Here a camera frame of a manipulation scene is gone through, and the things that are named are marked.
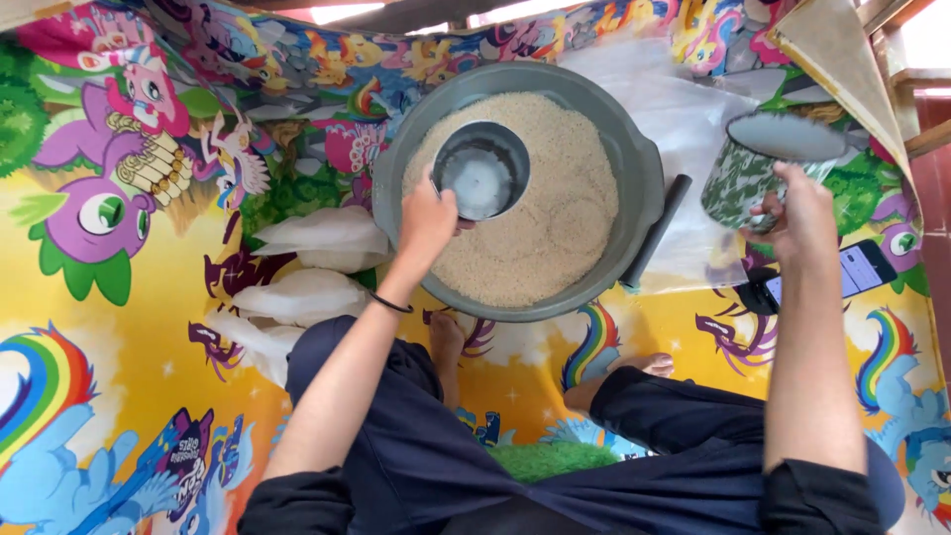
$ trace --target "knee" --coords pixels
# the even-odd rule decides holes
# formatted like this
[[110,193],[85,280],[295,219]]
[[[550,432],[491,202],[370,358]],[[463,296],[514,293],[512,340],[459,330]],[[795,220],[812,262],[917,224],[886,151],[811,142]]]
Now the knee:
[[357,318],[353,316],[324,320],[308,328],[294,344],[287,354],[287,384],[284,385],[294,406],[297,406],[307,386],[323,363],[327,362],[327,357],[356,321]]
[[904,511],[904,482],[888,454],[871,439],[865,438],[868,450],[868,488],[879,510],[879,521],[888,529],[895,525]]

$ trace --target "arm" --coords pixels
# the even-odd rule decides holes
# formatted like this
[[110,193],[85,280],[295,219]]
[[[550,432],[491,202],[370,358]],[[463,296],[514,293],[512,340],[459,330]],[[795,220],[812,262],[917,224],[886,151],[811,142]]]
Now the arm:
[[786,205],[771,194],[753,213],[769,211],[780,223],[766,236],[745,231],[748,240],[773,245],[783,273],[763,470],[797,459],[865,474],[862,420],[845,356],[832,194],[798,167],[777,164],[775,171],[787,184]]
[[[426,178],[403,199],[397,257],[377,294],[405,307],[456,232],[456,197],[441,199]],[[393,345],[400,313],[372,302],[304,391],[263,478],[341,466],[366,418]]]

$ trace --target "dark blue pants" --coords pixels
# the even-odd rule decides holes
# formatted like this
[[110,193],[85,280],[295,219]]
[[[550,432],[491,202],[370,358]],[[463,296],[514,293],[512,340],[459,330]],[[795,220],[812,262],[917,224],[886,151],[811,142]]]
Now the dark blue pants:
[[[301,336],[287,357],[286,389],[294,405],[354,321],[341,316]],[[343,465],[357,510],[351,532],[438,533],[457,514],[515,495],[596,529],[630,525],[659,534],[760,532],[761,400],[621,367],[595,395],[592,419],[665,455],[522,485],[441,399],[425,347],[395,340]],[[904,489],[888,456],[871,441],[868,477],[882,523],[889,527],[902,514]]]

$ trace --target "smartphone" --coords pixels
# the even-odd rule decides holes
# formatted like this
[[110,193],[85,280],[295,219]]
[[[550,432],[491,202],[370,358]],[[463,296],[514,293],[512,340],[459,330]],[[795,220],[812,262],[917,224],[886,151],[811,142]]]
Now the smartphone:
[[[872,240],[862,240],[840,250],[839,263],[842,265],[843,298],[888,284],[898,278],[898,273],[888,264],[882,250]],[[783,302],[782,274],[767,279],[757,287],[764,301],[778,312]]]

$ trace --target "hand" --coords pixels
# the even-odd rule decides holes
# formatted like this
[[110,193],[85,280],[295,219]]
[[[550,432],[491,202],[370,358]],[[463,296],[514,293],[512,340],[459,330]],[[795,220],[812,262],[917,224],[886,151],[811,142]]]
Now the hand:
[[394,266],[406,268],[419,280],[453,236],[475,223],[459,219],[456,193],[444,189],[439,195],[429,180],[432,167],[423,170],[416,188],[403,197],[403,222]]
[[834,264],[838,269],[839,232],[832,213],[832,193],[805,176],[799,166],[777,162],[773,171],[786,182],[786,205],[771,191],[763,204],[749,213],[769,213],[779,222],[767,234],[756,234],[749,228],[741,228],[740,233],[754,244],[772,245],[780,267],[818,263]]

